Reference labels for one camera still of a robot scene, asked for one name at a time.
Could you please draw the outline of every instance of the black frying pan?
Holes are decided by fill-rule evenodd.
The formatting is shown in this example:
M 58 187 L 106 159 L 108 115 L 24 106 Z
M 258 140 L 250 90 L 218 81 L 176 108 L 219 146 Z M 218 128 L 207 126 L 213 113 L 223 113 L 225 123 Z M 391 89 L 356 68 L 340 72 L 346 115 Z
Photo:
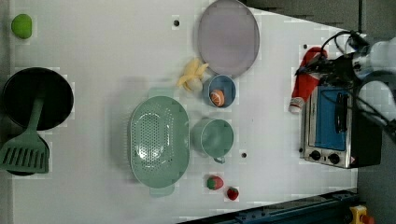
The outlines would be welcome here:
M 28 68 L 12 76 L 3 89 L 3 106 L 7 115 L 23 128 L 29 123 L 30 113 L 39 84 L 45 83 L 45 100 L 38 130 L 48 130 L 64 122 L 70 115 L 74 97 L 67 81 L 46 68 Z

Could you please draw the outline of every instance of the oven door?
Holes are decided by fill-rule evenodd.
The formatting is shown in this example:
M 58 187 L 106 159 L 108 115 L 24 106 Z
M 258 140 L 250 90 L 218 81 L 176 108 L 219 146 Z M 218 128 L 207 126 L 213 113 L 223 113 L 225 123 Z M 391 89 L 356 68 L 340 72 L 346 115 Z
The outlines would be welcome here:
M 335 87 L 319 86 L 311 105 L 309 146 L 346 150 L 348 94 Z

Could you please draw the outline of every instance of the yellow object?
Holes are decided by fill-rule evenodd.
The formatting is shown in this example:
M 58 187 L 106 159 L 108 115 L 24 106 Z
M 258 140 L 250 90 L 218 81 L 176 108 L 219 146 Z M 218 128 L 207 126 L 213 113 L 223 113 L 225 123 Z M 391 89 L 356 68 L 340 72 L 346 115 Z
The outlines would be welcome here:
M 364 224 L 364 222 L 361 221 L 361 217 L 367 215 L 367 208 L 365 206 L 359 205 L 350 207 L 349 209 L 353 215 L 353 221 L 350 224 Z
M 210 100 L 213 102 L 213 104 L 217 107 L 221 107 L 224 105 L 224 93 L 219 90 L 214 90 L 210 92 Z
M 186 91 L 201 91 L 202 90 L 202 82 L 201 80 L 204 77 L 204 72 L 206 68 L 209 66 L 208 63 L 205 63 L 203 65 L 199 65 L 201 62 L 199 59 L 195 58 L 191 60 L 187 66 L 186 69 L 184 69 L 184 74 L 183 76 L 178 80 L 177 86 L 183 86 Z M 188 82 L 194 83 L 193 86 L 189 86 Z

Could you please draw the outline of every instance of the metal toaster oven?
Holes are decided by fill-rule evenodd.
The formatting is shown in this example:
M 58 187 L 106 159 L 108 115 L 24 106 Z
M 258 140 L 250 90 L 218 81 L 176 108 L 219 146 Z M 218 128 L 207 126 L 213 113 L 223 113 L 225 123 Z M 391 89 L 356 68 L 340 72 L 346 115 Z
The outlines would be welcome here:
M 381 162 L 382 131 L 355 108 L 355 100 L 341 88 L 313 91 L 304 112 L 306 161 L 341 168 Z

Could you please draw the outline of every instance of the oven knob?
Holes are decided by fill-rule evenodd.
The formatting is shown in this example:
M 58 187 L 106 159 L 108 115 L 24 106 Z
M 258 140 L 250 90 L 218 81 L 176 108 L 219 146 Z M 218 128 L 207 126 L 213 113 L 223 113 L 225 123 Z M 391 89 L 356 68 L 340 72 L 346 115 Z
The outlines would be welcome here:
M 314 159 L 314 161 L 320 160 L 320 152 L 318 152 L 316 150 L 313 151 L 309 156 L 312 157 L 312 159 Z
M 328 158 L 332 164 L 337 164 L 340 162 L 340 157 L 337 154 L 332 154 Z

